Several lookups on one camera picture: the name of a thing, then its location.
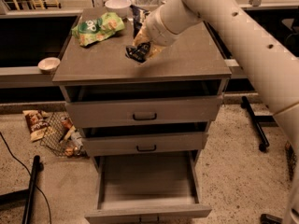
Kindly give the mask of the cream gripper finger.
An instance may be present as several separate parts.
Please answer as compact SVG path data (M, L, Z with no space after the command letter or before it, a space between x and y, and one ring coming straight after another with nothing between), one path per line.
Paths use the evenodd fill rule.
M149 43L150 42L150 36L147 30L147 27L143 25L139 32L137 33L136 37L133 40L133 45L135 47L139 46L143 43Z
M164 49L164 46L159 46L157 44L151 43L149 52L146 55L146 59L150 59L150 58L158 55L159 53L162 52L163 49Z

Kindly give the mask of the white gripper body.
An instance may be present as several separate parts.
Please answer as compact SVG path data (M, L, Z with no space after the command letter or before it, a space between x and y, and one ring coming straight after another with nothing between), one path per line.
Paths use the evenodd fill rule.
M176 14L167 5L152 11L145 24L149 40L163 47L172 45L182 33L182 26L178 24Z

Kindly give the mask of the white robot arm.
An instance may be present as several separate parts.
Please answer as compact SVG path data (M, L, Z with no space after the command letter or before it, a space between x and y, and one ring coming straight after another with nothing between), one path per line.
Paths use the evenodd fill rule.
M219 33L299 156L299 60L235 0L169 0L148 15L134 44L170 46L200 21Z

